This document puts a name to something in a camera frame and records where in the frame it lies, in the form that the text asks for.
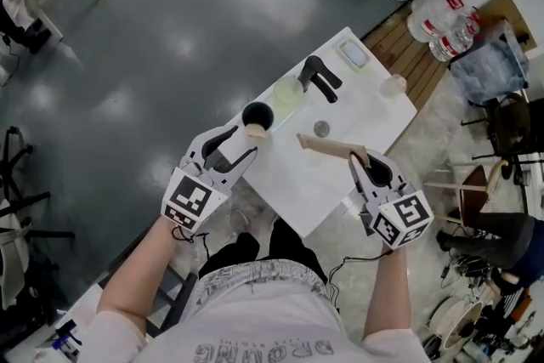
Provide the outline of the person's black trousers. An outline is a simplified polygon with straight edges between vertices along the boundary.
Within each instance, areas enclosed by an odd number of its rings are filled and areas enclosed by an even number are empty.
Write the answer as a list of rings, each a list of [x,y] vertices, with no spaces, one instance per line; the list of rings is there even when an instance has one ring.
[[[281,218],[273,223],[269,255],[258,258],[259,250],[257,239],[248,230],[240,230],[234,242],[227,243],[204,263],[198,276],[201,279],[213,271],[237,264],[281,259],[304,265],[314,271],[325,284],[328,282],[315,253],[303,244],[298,233]]]

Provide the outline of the person's white shoe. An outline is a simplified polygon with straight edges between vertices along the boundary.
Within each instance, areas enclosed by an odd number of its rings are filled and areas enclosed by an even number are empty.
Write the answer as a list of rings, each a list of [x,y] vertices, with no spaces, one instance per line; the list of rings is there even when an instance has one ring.
[[[251,223],[247,216],[238,209],[231,209],[228,217],[228,224],[234,235],[251,232]]]

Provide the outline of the black office chair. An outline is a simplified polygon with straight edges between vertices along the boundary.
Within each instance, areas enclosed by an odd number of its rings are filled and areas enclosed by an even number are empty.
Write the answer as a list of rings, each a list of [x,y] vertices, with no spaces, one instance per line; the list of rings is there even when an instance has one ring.
[[[13,156],[10,155],[9,151],[12,136],[18,136],[20,139],[20,149]],[[10,126],[6,130],[4,140],[0,145],[0,192],[3,194],[3,199],[8,202],[8,205],[0,208],[0,218],[7,217],[10,214],[15,215],[17,212],[40,201],[48,200],[51,197],[49,191],[44,191],[33,196],[24,196],[14,179],[14,170],[17,164],[23,157],[30,156],[33,151],[34,147],[32,145],[24,143],[19,128]],[[33,230],[29,217],[23,220],[21,228],[22,237],[27,240],[31,238],[74,240],[76,238],[75,233],[71,231]]]

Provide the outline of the person's right forearm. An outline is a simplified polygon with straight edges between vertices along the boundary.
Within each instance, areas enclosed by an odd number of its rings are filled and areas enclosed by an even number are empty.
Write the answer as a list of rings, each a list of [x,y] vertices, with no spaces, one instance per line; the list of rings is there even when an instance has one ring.
[[[406,250],[382,250],[367,310],[363,339],[382,332],[413,332]]]

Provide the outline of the person's left forearm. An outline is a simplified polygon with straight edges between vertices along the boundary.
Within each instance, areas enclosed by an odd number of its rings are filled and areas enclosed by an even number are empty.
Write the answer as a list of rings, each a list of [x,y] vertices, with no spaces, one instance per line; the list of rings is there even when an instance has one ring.
[[[99,313],[117,313],[145,332],[155,295],[178,241],[173,237],[174,222],[160,216],[142,241],[110,278],[102,292]]]

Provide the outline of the black round-back chair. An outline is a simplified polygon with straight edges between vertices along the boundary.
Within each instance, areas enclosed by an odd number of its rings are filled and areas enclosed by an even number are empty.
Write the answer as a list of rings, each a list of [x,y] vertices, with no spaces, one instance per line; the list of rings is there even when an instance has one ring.
[[[494,156],[509,159],[520,154],[529,144],[532,130],[530,106],[522,94],[507,93],[482,105],[472,103],[472,106],[483,109],[484,116],[461,122],[461,125],[485,123],[487,139],[493,149],[490,154],[473,156],[473,160]]]

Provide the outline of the clear water jug red label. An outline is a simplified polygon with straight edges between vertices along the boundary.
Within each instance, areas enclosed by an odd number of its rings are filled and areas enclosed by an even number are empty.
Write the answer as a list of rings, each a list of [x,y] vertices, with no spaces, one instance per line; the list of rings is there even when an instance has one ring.
[[[481,19],[476,7],[468,13],[461,13],[450,29],[441,37],[429,43],[429,49],[435,59],[447,62],[468,51],[476,38],[479,38]]]
[[[463,0],[414,0],[406,25],[420,43],[430,43],[449,30],[464,9]]]

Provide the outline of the tall translucent tumbler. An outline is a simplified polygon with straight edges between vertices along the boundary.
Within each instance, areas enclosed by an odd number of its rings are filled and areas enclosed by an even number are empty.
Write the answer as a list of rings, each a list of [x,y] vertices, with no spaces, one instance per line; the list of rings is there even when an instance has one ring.
[[[297,77],[285,76],[275,83],[273,95],[279,105],[294,105],[303,96],[303,85]]]

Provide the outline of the white soap dish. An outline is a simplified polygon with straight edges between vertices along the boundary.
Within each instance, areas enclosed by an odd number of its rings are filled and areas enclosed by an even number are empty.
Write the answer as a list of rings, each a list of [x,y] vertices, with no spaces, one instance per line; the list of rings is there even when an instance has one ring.
[[[344,40],[339,44],[338,48],[354,68],[362,69],[367,64],[368,58],[365,51],[354,41]]]

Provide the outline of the black faucet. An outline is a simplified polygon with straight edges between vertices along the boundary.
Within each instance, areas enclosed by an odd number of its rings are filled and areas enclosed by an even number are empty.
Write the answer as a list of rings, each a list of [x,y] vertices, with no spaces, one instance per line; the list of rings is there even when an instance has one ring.
[[[310,55],[305,60],[303,69],[297,79],[301,83],[304,93],[308,91],[310,84],[313,83],[330,104],[337,102],[338,97],[335,91],[343,85],[343,81],[316,55]]]

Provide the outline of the white rectangular sink basin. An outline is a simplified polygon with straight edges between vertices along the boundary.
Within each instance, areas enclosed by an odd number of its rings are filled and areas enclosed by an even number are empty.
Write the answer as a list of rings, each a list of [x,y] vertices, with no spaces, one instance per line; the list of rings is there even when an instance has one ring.
[[[77,363],[82,345],[76,345],[71,339],[61,349],[53,349],[54,340],[58,337],[55,329],[68,320],[76,322],[72,331],[76,338],[84,341],[88,328],[95,318],[99,299],[103,289],[99,284],[93,284],[60,318],[56,321],[53,331],[36,347],[33,363]]]

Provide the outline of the person's white printed T-shirt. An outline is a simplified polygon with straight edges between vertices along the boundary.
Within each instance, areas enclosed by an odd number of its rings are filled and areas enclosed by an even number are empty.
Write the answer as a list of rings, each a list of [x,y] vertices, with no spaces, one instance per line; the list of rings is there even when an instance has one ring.
[[[78,363],[430,363],[410,329],[349,340],[320,278],[289,260],[225,267],[199,281],[180,322],[148,341],[95,316]]]

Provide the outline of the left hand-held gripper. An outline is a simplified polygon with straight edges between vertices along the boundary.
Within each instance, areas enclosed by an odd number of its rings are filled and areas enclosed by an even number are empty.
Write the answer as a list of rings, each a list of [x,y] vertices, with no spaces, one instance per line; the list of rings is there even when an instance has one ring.
[[[206,167],[207,158],[237,129],[223,125],[197,135],[174,168],[162,197],[161,215],[185,232],[196,233],[229,200],[228,192],[256,159],[258,148],[253,147],[232,163],[213,157],[214,166]]]

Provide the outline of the wooden chair brown seat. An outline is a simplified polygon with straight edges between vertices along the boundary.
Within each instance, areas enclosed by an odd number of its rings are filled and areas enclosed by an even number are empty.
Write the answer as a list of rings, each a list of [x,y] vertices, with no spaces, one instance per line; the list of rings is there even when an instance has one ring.
[[[442,183],[427,180],[423,185],[429,188],[454,191],[459,217],[452,218],[439,213],[435,213],[434,217],[441,221],[467,227],[473,222],[474,216],[478,215],[490,201],[499,181],[502,179],[502,170],[509,169],[510,164],[506,160],[480,164],[474,164],[473,162],[451,162],[449,169],[452,177],[455,177],[455,170],[458,167],[471,168],[471,171],[467,175],[461,176],[459,182]]]

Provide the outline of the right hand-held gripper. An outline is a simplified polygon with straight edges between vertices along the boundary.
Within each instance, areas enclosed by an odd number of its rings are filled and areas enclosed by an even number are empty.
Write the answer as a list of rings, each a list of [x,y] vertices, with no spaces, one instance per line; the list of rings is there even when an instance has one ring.
[[[355,188],[365,199],[361,220],[368,236],[376,235],[396,250],[419,238],[433,222],[434,213],[422,190],[407,184],[394,161],[374,150],[367,154],[370,167],[353,152],[348,159]]]

